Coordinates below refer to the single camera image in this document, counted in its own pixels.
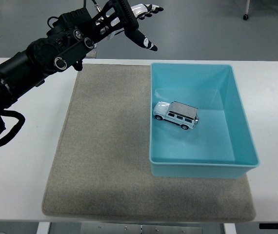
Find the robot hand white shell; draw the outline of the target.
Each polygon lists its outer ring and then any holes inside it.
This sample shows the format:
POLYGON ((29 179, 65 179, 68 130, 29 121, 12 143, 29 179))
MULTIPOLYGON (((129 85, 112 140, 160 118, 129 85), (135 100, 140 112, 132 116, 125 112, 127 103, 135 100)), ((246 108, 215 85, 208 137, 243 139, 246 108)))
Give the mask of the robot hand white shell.
MULTIPOLYGON (((158 5, 143 3, 131 6, 131 9, 134 14, 134 17, 137 20, 143 20, 145 18, 152 17, 153 14, 157 14, 158 12, 164 10, 162 7, 158 5)), ((158 50, 158 48, 138 29, 134 29, 132 31, 127 30, 124 33, 132 42, 134 42, 139 47, 152 51, 158 50)))

